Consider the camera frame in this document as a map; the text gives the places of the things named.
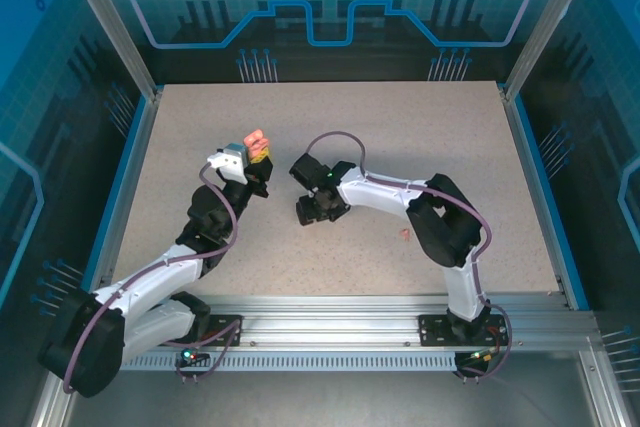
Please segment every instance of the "blue enclosure wall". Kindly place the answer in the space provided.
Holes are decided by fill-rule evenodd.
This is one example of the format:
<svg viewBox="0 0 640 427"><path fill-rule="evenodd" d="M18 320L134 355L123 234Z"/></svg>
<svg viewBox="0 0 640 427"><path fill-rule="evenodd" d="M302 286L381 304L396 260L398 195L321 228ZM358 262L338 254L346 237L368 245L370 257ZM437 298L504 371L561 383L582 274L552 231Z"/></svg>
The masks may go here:
<svg viewBox="0 0 640 427"><path fill-rule="evenodd" d="M605 331L640 328L640 0L573 0L522 98Z"/></svg>
<svg viewBox="0 0 640 427"><path fill-rule="evenodd" d="M18 426L75 283L43 263L84 270L139 92L85 0L0 0L0 18L0 423Z"/></svg>
<svg viewBox="0 0 640 427"><path fill-rule="evenodd" d="M547 0L114 0L159 83L504 80Z"/></svg>

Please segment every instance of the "white robotic arm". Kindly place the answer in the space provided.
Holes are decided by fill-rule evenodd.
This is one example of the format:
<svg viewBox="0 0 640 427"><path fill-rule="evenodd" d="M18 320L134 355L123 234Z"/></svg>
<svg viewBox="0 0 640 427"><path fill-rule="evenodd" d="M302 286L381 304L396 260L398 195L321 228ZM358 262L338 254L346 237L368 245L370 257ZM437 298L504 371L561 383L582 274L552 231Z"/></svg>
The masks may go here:
<svg viewBox="0 0 640 427"><path fill-rule="evenodd" d="M222 178L222 190L204 177L207 168ZM272 168L261 131L248 136L244 146L219 150L201 171L206 185L193 194L189 222L174 245L126 279L65 297L38 355L44 367L65 379L65 391L72 387L91 397L136 355L172 340L202 339L209 307L181 290L218 265L235 240L237 219L249 199L268 196ZM234 335L229 331L230 339Z"/></svg>
<svg viewBox="0 0 640 427"><path fill-rule="evenodd" d="M431 181L396 179L338 162L333 169L309 154L300 157L290 174L307 190L296 204L302 225L335 221L351 207L364 206L408 218L424 252L443 271L449 312L462 322L474 322L485 309L476 289L472 258L480 241L480 223L455 205L419 190L429 186L468 204L453 182L442 175ZM440 216L436 208L443 207Z"/></svg>

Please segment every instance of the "speckled work surface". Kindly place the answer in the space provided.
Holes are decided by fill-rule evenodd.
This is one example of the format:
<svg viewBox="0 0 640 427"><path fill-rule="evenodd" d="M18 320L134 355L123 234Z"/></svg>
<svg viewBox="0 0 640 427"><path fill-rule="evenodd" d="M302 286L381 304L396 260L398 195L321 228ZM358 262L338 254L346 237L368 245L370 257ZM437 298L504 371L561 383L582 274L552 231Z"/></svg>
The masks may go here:
<svg viewBox="0 0 640 427"><path fill-rule="evenodd" d="M400 178L450 176L487 218L494 242L481 258L488 292L557 290L524 174L493 82L169 85L138 182L114 279L162 254L182 231L207 156L261 128L275 164L268 199L253 198L239 238L196 294L338 295L445 292L436 264L405 221L354 208L336 223L298 224L302 188L288 175L328 130L358 135L367 169ZM357 161L332 138L313 154Z"/></svg>

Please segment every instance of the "pink object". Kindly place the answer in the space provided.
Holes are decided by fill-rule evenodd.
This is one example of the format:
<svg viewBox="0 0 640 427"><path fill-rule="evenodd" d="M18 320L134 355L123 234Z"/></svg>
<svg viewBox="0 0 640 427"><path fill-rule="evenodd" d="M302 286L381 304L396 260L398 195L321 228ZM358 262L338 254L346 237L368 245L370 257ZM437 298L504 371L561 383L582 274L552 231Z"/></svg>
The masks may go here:
<svg viewBox="0 0 640 427"><path fill-rule="evenodd" d="M249 160L259 157L261 154L269 154L269 139L264 136L264 132L258 129L251 132L244 138L244 145L249 149Z"/></svg>

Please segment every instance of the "small orange item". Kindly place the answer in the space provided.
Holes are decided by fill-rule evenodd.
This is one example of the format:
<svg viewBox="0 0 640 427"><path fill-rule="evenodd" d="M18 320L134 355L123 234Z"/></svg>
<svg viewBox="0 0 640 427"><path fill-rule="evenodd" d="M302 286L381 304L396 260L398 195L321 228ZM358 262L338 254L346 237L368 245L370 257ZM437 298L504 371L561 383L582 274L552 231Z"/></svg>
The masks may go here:
<svg viewBox="0 0 640 427"><path fill-rule="evenodd" d="M252 164L262 161L269 155L269 139L261 129L251 132L244 138L244 145L249 150L249 161Z"/></svg>

